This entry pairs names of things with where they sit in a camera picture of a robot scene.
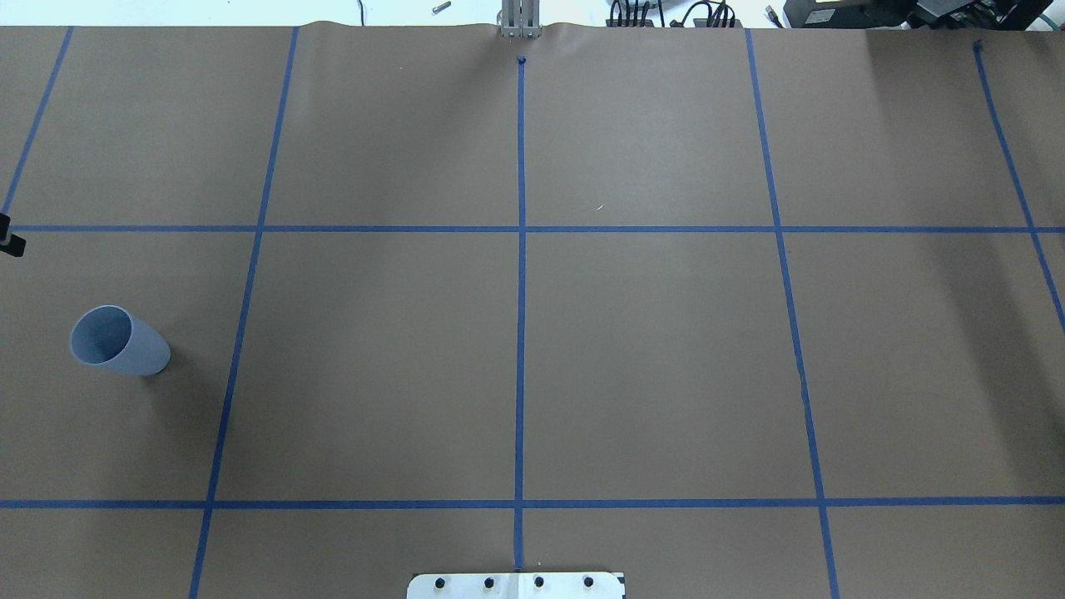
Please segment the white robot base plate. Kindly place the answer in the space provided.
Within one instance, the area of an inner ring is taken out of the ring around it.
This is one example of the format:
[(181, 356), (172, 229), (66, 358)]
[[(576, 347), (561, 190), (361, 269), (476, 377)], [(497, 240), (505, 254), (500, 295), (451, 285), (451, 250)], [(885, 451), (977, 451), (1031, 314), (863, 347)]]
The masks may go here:
[(427, 573), (412, 577), (407, 598), (625, 598), (615, 572)]

